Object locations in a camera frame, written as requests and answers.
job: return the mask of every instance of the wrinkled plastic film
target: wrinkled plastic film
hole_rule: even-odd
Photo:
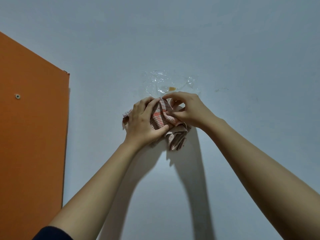
[[[153,71],[143,73],[141,96],[162,97],[170,92],[189,92],[200,94],[196,86],[197,77],[183,76],[176,72]]]

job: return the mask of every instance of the rag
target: rag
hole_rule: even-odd
[[[174,111],[166,99],[161,99],[152,110],[150,125],[152,129],[157,130],[165,125],[169,125],[169,131],[164,135],[168,141],[170,151],[177,151],[184,146],[186,135],[190,131],[190,126],[178,120],[177,118],[167,115],[166,112]],[[128,121],[131,110],[123,115],[122,122],[128,128]]]

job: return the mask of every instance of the hand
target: hand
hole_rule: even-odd
[[[154,130],[150,125],[150,117],[153,107],[160,101],[160,98],[146,97],[134,104],[129,115],[127,135],[124,142],[134,145],[139,149],[156,141],[168,130],[169,125]]]
[[[179,120],[195,127],[202,128],[215,115],[208,109],[199,96],[188,92],[172,92],[164,95],[163,99],[171,99],[170,105],[175,109],[178,105],[184,103],[186,106],[179,112],[167,112]]]

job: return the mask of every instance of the orange panel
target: orange panel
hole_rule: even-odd
[[[69,74],[0,32],[0,239],[31,239],[61,209],[68,105]]]

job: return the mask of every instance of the navy blue sleeve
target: navy blue sleeve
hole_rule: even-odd
[[[68,234],[54,226],[42,228],[32,240],[73,240]]]

